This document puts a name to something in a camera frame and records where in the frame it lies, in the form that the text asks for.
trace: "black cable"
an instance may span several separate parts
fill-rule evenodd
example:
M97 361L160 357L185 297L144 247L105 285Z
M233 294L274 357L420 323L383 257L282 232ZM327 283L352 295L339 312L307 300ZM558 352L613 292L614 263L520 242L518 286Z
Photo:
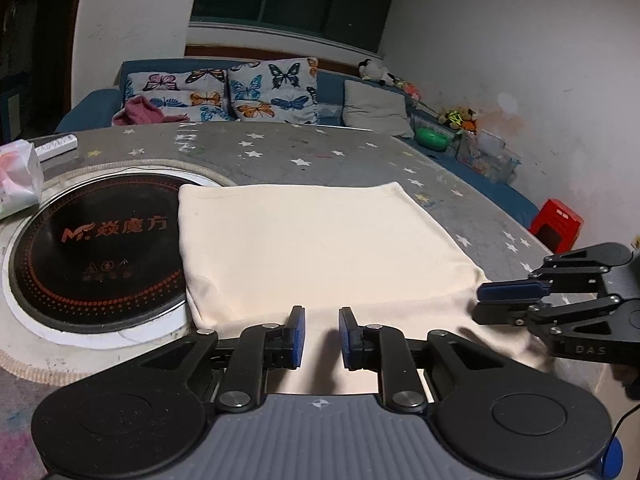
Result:
M602 467L600 468L600 477L602 478L602 480L604 480L604 465L605 465L605 462L607 461L607 455L609 454L609 448L611 447L611 443L613 442L613 439L615 438L616 433L620 429L620 426L622 426L622 423L625 421L625 419L629 415L633 415L637 410L640 410L640 404L638 404L637 406L632 407L628 412L626 412L623 416L621 416L618 419L618 423L616 424L616 427L613 428L613 432L611 433L611 437L609 439L609 442L607 443L607 447L605 448L605 452L602 455Z

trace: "sofa armrest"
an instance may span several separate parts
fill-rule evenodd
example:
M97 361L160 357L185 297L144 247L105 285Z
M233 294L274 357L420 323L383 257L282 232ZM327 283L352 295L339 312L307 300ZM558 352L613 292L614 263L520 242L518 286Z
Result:
M95 130L111 126L111 118L122 108L118 88L94 90L65 115L56 128L57 134Z

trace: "blue sofa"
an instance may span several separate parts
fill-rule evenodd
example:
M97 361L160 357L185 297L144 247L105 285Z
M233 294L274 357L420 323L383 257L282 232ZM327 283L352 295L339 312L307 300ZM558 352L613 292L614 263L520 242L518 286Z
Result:
M133 72L171 72L183 73L201 68L220 68L228 70L241 64L237 59L180 58L180 59L141 59L126 61L120 70L120 87L94 90L80 101L61 121L56 133L66 134L82 130L95 130L111 126L111 118L122 108L124 87L127 76ZM344 103L344 81L357 77L335 72L318 71L318 115L320 123L327 126L344 126L342 122L342 106ZM398 88L382 87L389 92L405 95L407 116L414 130L428 124L437 124L437 118L415 107L415 102ZM517 222L528 228L538 214L536 206L524 196L506 184L494 184L475 173L471 168L456 161L455 156L436 153L419 146L414 140L403 139L435 162L460 177L476 188L498 207L507 212Z

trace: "pink butterfly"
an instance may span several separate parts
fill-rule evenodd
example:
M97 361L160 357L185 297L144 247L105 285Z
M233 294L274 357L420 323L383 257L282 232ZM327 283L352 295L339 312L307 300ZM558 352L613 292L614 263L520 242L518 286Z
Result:
M165 74L153 74L149 76L149 81L146 82L142 91L147 90L177 90L178 85L175 83L175 75Z

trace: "gray ribbed panel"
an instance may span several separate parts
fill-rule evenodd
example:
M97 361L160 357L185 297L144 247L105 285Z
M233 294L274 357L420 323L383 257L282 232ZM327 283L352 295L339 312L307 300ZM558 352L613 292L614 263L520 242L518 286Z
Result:
M322 399L318 408L318 397L270 395L254 412L223 415L188 458L145 480L490 478L457 462L417 416L372 395Z

